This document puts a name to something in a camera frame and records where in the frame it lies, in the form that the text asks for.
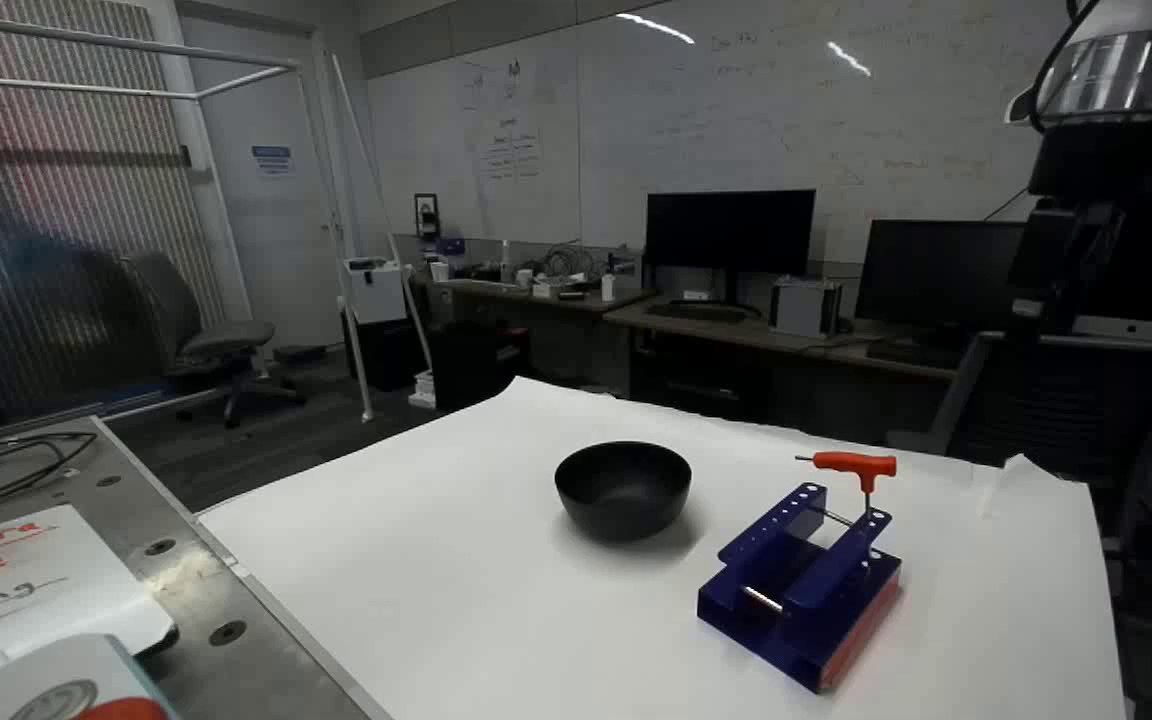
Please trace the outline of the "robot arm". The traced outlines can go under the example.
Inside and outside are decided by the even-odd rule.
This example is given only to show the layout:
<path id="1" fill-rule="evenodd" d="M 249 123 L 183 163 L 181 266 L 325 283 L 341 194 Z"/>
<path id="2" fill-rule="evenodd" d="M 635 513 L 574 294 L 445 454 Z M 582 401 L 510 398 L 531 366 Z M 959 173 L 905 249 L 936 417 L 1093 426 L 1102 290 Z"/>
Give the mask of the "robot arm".
<path id="1" fill-rule="evenodd" d="M 1007 327 L 1069 332 L 1152 199 L 1152 0 L 1084 0 L 1007 121 L 1041 138 Z"/>

